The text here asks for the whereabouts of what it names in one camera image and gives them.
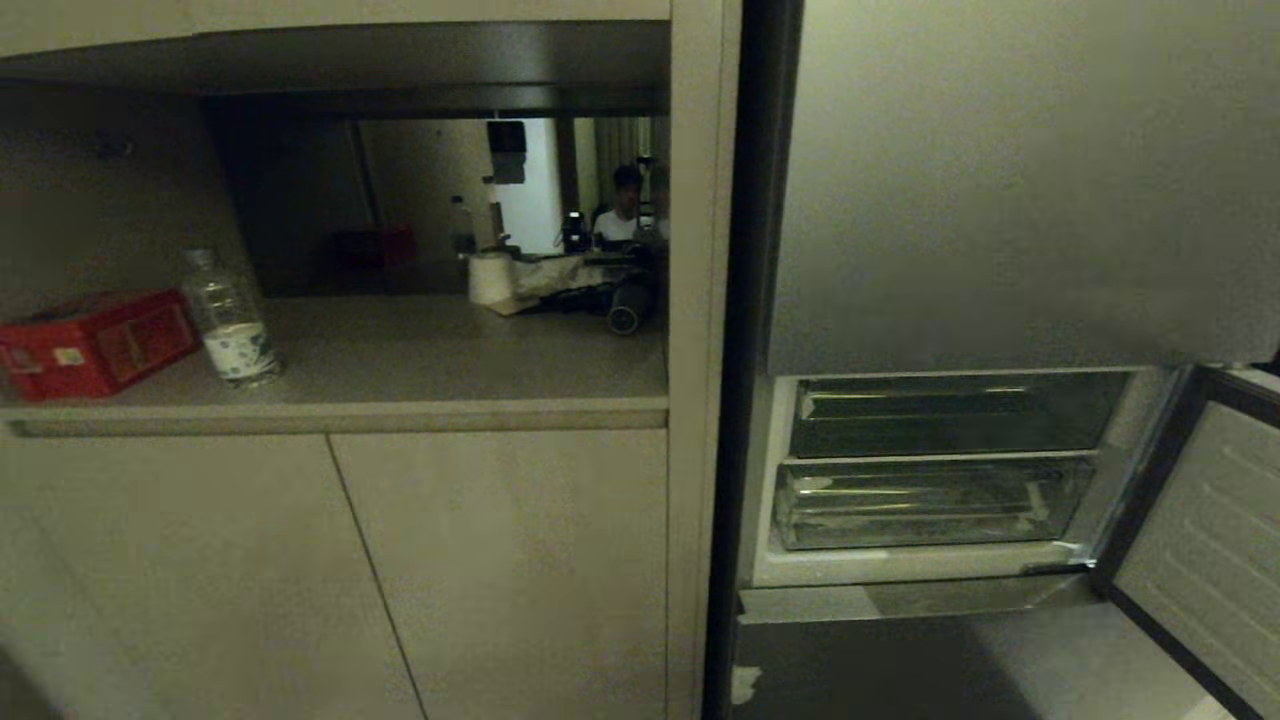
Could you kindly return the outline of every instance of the white t-shirt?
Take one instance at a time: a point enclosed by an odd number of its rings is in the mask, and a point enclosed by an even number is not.
[[[604,240],[631,240],[635,237],[637,227],[640,227],[639,218],[623,220],[618,217],[617,210],[609,210],[595,219],[591,233],[600,233]]]

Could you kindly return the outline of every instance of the toilet paper roll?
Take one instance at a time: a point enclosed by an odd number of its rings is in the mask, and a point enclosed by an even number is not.
[[[506,252],[472,255],[467,287],[471,302],[490,305],[516,295],[511,255]]]

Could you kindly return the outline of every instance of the refrigerator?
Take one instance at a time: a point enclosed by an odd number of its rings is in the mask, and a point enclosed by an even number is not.
[[[1280,717],[1280,6],[744,13],[708,715],[753,632],[1101,602]]]

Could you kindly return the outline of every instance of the freezer drawer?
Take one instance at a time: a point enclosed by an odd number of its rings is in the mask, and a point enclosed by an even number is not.
[[[801,380],[796,457],[1093,448],[1129,373]]]
[[[787,550],[1055,539],[1092,477],[1084,457],[790,464],[774,523]]]

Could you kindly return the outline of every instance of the man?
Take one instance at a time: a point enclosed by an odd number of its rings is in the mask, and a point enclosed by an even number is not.
[[[622,165],[613,170],[613,208],[595,219],[593,234],[604,240],[631,240],[640,224],[640,188],[644,176],[635,165]]]

